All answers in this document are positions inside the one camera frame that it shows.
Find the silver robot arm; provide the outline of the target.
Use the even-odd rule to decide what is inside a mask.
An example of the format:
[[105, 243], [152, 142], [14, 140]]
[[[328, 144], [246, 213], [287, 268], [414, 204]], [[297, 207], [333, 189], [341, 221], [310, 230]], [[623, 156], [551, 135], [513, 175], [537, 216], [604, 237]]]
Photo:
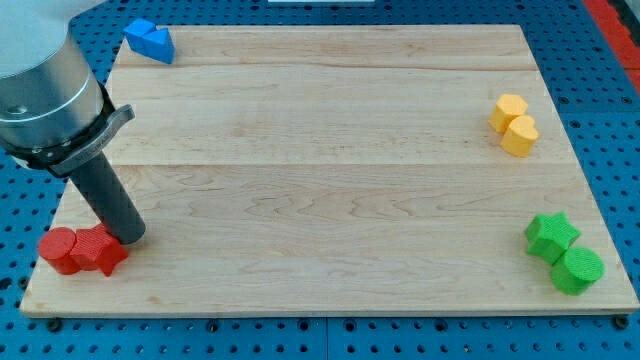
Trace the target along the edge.
[[115, 108], [69, 23], [99, 0], [1, 0], [1, 145], [22, 165], [63, 177], [134, 117]]

